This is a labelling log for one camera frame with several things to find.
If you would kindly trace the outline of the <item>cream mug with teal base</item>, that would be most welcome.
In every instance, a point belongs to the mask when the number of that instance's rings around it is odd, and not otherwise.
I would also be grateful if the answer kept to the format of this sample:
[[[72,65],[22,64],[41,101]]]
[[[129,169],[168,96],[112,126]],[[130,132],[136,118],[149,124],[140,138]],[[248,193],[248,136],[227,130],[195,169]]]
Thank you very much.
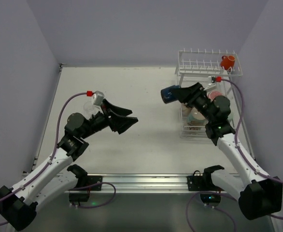
[[[196,109],[192,108],[186,119],[188,125],[203,125],[205,117]]]

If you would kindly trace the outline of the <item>dark blue mug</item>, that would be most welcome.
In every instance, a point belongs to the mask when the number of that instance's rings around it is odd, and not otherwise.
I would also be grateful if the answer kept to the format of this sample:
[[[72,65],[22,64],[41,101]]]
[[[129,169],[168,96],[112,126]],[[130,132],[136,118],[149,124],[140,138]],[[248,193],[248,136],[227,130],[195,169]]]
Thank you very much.
[[[172,85],[172,86],[166,87],[166,88],[164,88],[160,91],[162,101],[165,104],[177,101],[177,99],[175,98],[175,96],[171,92],[172,89],[177,89],[177,88],[181,88],[181,86],[180,85]]]

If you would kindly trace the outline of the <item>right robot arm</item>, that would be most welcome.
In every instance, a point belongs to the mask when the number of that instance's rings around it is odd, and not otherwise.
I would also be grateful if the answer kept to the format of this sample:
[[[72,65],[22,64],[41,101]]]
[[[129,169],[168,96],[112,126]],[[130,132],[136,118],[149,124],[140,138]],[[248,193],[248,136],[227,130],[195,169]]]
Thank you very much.
[[[207,137],[221,150],[240,178],[234,178],[223,167],[205,169],[206,183],[219,187],[235,200],[248,220],[279,212],[282,208],[283,185],[264,171],[238,141],[228,116],[230,100],[222,95],[209,99],[200,83],[172,88],[172,96],[187,107],[197,109],[208,121]]]

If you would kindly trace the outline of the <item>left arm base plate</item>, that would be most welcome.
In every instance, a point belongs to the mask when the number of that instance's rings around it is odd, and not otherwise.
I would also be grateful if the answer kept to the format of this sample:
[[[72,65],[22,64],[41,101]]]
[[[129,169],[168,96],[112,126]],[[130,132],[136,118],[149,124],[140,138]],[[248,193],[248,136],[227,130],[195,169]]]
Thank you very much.
[[[86,175],[80,177],[77,184],[71,190],[84,190],[84,191],[101,191],[101,183],[103,176],[101,175]]]

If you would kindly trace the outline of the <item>orange mug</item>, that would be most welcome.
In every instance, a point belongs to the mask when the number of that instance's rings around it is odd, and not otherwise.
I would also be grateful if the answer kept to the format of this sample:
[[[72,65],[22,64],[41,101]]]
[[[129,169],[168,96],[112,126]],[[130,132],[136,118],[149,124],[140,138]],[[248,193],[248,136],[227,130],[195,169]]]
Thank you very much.
[[[236,59],[233,55],[222,56],[222,61],[220,63],[220,66],[226,71],[232,70],[232,68],[234,67],[235,61]]]

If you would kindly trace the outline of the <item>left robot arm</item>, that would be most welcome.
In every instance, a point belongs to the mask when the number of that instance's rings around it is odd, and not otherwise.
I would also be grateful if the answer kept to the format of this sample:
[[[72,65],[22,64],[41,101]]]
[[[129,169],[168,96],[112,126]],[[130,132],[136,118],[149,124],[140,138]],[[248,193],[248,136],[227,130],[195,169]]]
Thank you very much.
[[[74,164],[89,146],[86,138],[105,128],[122,134],[138,122],[131,117],[131,110],[106,99],[99,106],[101,110],[89,119],[80,113],[71,114],[64,136],[56,140],[48,158],[18,183],[0,188],[0,215],[11,229],[24,230],[46,203],[67,190],[86,187],[87,172]]]

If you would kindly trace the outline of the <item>light pink ribbed mug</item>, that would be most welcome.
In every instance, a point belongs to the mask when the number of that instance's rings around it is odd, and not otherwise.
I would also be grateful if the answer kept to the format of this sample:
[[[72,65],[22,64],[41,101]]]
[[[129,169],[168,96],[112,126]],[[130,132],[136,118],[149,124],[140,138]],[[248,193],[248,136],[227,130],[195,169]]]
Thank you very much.
[[[182,106],[181,107],[182,116],[187,117],[190,114],[191,110],[192,110],[191,107],[187,108],[185,106]]]

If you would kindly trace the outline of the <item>mint green cup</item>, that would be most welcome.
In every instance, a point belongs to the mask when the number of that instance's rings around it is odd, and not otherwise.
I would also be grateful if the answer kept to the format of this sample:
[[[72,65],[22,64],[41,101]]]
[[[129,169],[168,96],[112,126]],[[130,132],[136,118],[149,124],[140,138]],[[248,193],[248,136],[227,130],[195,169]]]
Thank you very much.
[[[228,121],[231,122],[233,120],[233,116],[234,116],[234,113],[233,111],[230,112],[230,114],[228,115]]]

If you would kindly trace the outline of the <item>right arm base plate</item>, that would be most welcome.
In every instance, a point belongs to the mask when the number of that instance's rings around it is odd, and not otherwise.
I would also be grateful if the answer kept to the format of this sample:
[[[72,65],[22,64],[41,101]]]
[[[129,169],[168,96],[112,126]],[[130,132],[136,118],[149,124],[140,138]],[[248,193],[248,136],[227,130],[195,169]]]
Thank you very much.
[[[188,191],[215,191],[216,187],[207,185],[202,175],[189,175],[187,179]]]

